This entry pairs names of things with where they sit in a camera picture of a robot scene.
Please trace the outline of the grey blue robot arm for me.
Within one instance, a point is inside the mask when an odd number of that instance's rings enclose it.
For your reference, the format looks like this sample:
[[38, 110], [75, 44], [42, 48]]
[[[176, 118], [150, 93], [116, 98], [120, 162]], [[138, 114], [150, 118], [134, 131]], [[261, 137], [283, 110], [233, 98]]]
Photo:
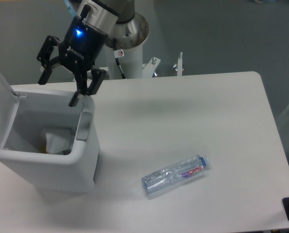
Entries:
[[80, 95], [95, 95], [108, 74], [111, 79], [143, 78], [143, 44], [149, 34], [146, 19], [133, 0], [67, 0], [73, 20], [64, 40], [49, 35], [37, 59], [43, 67], [38, 84], [45, 85], [52, 70], [63, 66], [75, 77]]

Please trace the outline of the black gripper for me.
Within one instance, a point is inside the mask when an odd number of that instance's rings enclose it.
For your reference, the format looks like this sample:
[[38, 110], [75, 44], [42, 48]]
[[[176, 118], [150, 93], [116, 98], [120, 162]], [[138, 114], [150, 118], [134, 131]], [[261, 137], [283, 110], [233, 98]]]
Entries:
[[[77, 90], [68, 104], [69, 107], [77, 105], [79, 95], [95, 95], [106, 77], [104, 69], [92, 68], [107, 39], [106, 33], [85, 23], [92, 12], [93, 6], [85, 4], [80, 14], [73, 18], [64, 40], [60, 43], [58, 37], [48, 35], [37, 55], [37, 60], [41, 62], [44, 69], [38, 81], [39, 85], [45, 85], [52, 74], [52, 69], [60, 64], [75, 75]], [[55, 47], [58, 47], [59, 55], [51, 59]], [[89, 70], [92, 79], [88, 86], [87, 71]]]

